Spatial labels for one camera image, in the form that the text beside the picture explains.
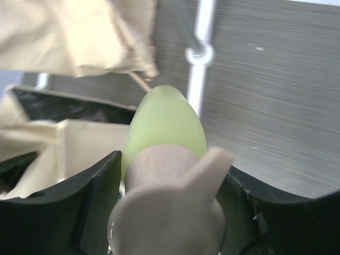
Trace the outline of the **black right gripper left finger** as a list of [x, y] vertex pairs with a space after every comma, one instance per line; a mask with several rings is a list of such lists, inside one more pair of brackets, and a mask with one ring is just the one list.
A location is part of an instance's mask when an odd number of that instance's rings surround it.
[[27, 198], [1, 201], [1, 254], [107, 254], [121, 152]]

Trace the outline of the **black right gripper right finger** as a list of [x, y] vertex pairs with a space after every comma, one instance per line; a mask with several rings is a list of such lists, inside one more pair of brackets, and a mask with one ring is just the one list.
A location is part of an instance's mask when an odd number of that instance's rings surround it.
[[339, 191], [309, 199], [231, 167], [217, 200], [221, 254], [339, 254]]

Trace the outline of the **cream canvas tote bag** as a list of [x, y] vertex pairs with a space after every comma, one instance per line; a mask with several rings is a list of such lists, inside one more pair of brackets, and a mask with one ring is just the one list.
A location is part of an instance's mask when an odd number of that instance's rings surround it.
[[1, 97], [1, 199], [26, 198], [121, 150], [133, 107], [10, 86]]

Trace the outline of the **green flip-cap bottle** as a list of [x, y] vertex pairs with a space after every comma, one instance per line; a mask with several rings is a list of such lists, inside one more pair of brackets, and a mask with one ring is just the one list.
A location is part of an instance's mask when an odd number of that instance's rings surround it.
[[179, 90], [151, 89], [122, 150], [125, 194], [107, 228], [113, 254], [218, 254], [226, 220], [216, 195], [233, 160], [226, 149], [207, 146]]

